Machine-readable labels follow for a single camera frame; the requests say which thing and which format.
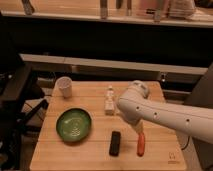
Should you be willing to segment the pale wooden gripper finger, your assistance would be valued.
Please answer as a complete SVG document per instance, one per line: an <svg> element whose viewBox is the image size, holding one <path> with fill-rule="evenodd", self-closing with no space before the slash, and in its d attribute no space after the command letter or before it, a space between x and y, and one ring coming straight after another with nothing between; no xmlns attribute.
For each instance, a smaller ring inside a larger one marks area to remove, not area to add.
<svg viewBox="0 0 213 171"><path fill-rule="evenodd" d="M140 134L144 131L144 126L143 126L143 122L140 121L135 127L134 127L134 130Z"/></svg>

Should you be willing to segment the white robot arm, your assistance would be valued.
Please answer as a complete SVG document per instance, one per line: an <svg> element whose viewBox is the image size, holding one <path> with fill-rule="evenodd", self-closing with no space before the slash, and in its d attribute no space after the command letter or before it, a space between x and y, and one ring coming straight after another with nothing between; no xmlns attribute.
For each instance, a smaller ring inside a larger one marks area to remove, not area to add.
<svg viewBox="0 0 213 171"><path fill-rule="evenodd" d="M149 94L143 81L129 84L117 100L125 122L136 126L144 119L213 144L213 109L152 101Z"/></svg>

